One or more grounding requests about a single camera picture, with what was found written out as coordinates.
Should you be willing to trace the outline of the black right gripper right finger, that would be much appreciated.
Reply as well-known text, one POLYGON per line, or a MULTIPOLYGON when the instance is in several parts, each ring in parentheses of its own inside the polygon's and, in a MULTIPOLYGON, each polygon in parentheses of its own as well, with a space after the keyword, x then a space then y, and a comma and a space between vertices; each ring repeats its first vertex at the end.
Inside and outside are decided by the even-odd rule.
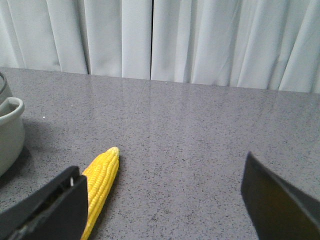
POLYGON ((318 240, 320 202, 265 167, 249 152, 241 195, 260 240, 318 240))

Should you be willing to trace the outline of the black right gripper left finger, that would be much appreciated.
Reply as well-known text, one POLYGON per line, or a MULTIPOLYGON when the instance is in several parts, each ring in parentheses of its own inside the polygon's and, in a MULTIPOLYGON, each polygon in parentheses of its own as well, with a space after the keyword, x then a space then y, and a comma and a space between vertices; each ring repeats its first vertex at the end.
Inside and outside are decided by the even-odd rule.
POLYGON ((0 214, 2 240, 79 240, 88 219, 86 176, 70 166, 0 214))

